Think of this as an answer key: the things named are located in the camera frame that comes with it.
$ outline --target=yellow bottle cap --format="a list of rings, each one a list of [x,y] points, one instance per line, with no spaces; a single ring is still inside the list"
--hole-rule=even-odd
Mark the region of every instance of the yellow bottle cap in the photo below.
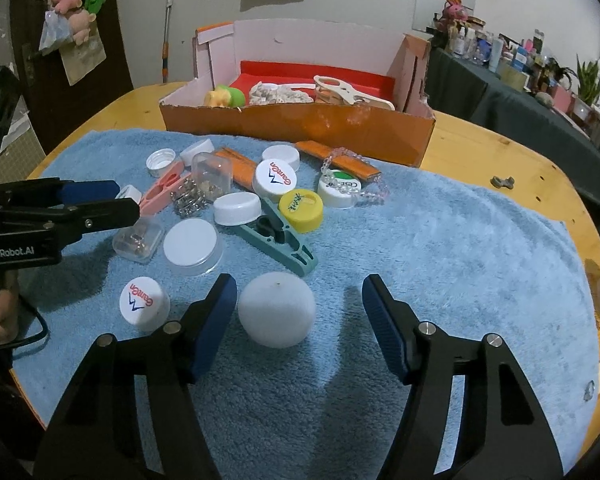
[[[322,223],[322,199],[308,189],[286,192],[280,199],[278,208],[299,233],[314,231]]]

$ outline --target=bunny figurine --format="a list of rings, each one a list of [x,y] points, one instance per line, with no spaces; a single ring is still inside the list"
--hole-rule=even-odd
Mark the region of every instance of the bunny figurine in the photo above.
[[[469,13],[462,5],[462,0],[446,0],[445,9],[442,11],[442,17],[448,20],[460,20],[465,22]]]

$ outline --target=potted plant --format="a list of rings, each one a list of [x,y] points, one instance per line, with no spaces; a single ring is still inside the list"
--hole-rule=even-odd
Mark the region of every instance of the potted plant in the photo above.
[[[600,66],[598,62],[589,61],[587,64],[580,64],[578,59],[578,97],[573,104],[572,117],[577,123],[583,126],[589,117],[591,107],[600,97]]]

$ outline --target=orange cardboard box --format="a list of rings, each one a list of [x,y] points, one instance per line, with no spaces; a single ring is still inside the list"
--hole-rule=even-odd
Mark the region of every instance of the orange cardboard box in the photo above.
[[[314,140],[416,167],[424,157],[435,118],[423,97],[429,43],[421,38],[351,23],[243,20],[198,30],[193,47],[195,78],[160,101],[168,130]],[[202,106],[219,84],[240,88],[248,101],[260,81],[306,84],[315,75],[347,81],[391,101],[396,111],[318,103]]]

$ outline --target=blue gripper pad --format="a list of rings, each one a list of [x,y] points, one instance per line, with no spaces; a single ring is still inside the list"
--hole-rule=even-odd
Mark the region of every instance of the blue gripper pad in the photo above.
[[[221,275],[206,300],[203,300],[212,300],[217,292],[216,287],[221,287],[218,298],[215,304],[209,308],[204,325],[194,342],[193,362],[190,368],[194,381],[199,380],[211,368],[238,301],[238,287],[235,280],[231,275],[227,275],[227,277],[228,279],[224,283],[219,283]]]
[[[405,384],[409,373],[405,343],[369,276],[362,282],[362,305],[389,371]]]
[[[67,182],[58,191],[58,200],[65,205],[78,205],[100,200],[113,200],[120,192],[115,180]]]

